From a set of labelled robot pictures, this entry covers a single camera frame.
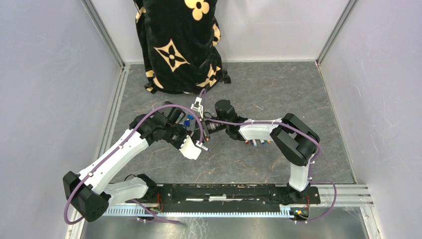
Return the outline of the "clear blue ballpoint pen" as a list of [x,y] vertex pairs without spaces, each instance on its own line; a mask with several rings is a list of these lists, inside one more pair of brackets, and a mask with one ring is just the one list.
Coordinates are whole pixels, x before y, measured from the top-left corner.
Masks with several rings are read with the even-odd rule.
[[204,151],[210,151],[210,149],[204,145],[201,145],[200,148],[203,149]]

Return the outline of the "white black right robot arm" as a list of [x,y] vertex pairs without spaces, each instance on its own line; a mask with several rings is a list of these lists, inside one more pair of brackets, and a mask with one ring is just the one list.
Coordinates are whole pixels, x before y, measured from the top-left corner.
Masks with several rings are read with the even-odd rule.
[[310,164],[321,151],[320,137],[296,115],[288,113],[273,120],[253,120],[237,114],[229,100],[215,103],[216,116],[202,118],[195,125],[194,139],[225,131],[233,140],[273,142],[290,163],[287,195],[291,202],[300,203],[308,195],[311,183]]

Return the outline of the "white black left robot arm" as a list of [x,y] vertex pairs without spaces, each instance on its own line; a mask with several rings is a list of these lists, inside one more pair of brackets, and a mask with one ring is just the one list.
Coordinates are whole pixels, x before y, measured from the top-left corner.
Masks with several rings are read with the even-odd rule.
[[95,162],[79,173],[69,171],[63,177],[64,221],[74,225],[93,222],[109,207],[127,201],[152,202],[157,184],[144,174],[128,181],[111,183],[112,178],[135,156],[156,141],[164,140],[185,158],[196,160],[204,140],[202,106],[191,108],[166,102],[147,114],[137,116],[120,139]]

